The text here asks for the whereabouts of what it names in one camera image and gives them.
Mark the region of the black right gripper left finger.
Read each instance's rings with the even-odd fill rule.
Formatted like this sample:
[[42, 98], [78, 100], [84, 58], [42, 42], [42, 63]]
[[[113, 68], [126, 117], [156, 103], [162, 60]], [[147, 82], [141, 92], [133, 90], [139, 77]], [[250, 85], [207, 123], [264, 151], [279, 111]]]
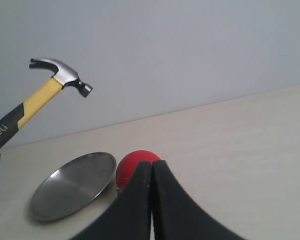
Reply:
[[152, 164], [139, 162], [130, 181], [93, 223], [73, 240], [149, 240]]

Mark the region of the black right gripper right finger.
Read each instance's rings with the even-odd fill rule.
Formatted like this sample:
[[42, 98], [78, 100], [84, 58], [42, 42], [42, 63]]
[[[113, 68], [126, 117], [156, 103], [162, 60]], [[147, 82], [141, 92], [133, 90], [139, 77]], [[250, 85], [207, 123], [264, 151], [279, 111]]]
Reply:
[[164, 160], [152, 164], [152, 216], [156, 240], [242, 240], [205, 212], [182, 188]]

